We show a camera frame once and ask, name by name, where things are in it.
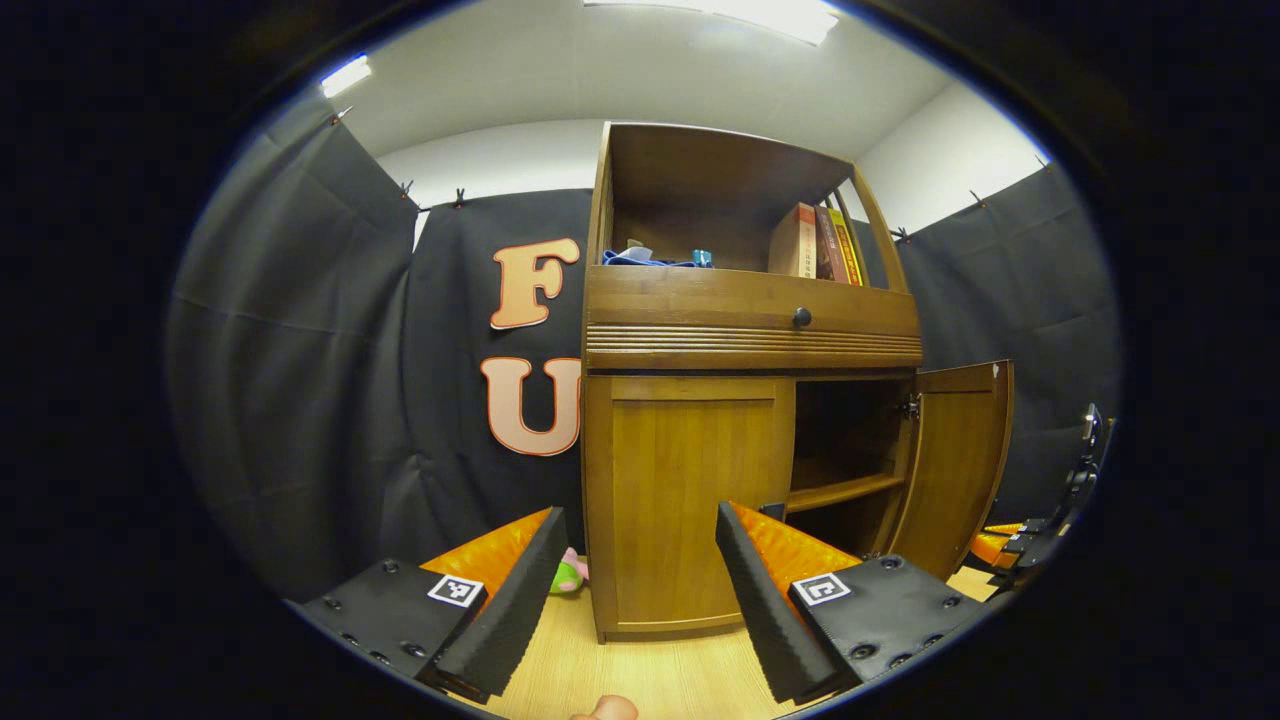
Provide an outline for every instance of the ceiling light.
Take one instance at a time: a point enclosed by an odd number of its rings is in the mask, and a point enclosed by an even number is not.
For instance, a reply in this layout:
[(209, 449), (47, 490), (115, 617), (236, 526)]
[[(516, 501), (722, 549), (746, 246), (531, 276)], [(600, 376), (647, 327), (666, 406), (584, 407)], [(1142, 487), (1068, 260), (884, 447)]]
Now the ceiling light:
[(582, 5), (650, 5), (699, 10), (735, 18), (818, 45), (836, 26), (836, 15), (819, 0), (582, 0)]
[(372, 70), (369, 69), (369, 58), (361, 55), (339, 68), (338, 72), (320, 81), (320, 90), (324, 90), (325, 97), (333, 97), (370, 74), (372, 74)]

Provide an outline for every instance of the white ceiling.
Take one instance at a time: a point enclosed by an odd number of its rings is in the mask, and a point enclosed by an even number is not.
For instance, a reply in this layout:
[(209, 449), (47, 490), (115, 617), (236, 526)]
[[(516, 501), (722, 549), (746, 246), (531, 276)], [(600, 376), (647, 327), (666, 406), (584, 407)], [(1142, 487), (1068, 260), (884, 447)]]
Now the white ceiling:
[(814, 47), (739, 20), (581, 0), (480, 0), (369, 51), (332, 100), (378, 158), (497, 126), (559, 119), (695, 124), (858, 159), (952, 82), (841, 15)]

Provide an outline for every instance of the open cabinet door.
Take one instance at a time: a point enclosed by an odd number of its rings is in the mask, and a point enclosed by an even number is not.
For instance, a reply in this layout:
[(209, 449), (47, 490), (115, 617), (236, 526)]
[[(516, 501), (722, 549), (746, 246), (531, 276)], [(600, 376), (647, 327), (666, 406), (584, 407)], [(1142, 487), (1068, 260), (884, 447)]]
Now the open cabinet door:
[(1014, 364), (915, 377), (920, 415), (906, 503), (890, 552), (946, 582), (982, 528), (1005, 471)]

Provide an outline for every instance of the small toy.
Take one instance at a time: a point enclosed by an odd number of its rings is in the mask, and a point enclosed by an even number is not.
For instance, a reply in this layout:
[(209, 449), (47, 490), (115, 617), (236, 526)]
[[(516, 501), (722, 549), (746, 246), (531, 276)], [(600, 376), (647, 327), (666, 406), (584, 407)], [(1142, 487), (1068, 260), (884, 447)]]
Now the small toy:
[(561, 559), (559, 568), (556, 569), (556, 578), (552, 580), (552, 594), (568, 594), (582, 583), (589, 580), (586, 562), (577, 557), (577, 551), (567, 548)]

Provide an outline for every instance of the wooden cabinet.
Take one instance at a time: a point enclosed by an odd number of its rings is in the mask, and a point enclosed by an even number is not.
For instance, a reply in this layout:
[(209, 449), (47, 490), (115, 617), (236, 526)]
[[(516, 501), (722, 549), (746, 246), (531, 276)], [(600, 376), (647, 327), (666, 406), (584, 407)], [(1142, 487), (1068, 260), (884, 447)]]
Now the wooden cabinet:
[[(888, 287), (764, 272), (777, 222), (796, 202), (844, 209), (846, 178)], [(655, 259), (709, 250), (716, 268), (603, 265), (627, 238)], [(918, 372), (915, 301), (851, 163), (608, 123), (586, 263), (582, 492), (600, 642), (740, 620), (714, 542), (723, 500), (785, 502), (788, 523), (846, 551), (955, 570), (1004, 468), (1012, 366)], [(808, 324), (794, 322), (801, 307)]]
[(794, 392), (785, 378), (588, 378), (584, 491), (598, 632), (740, 619), (707, 509), (786, 500)]

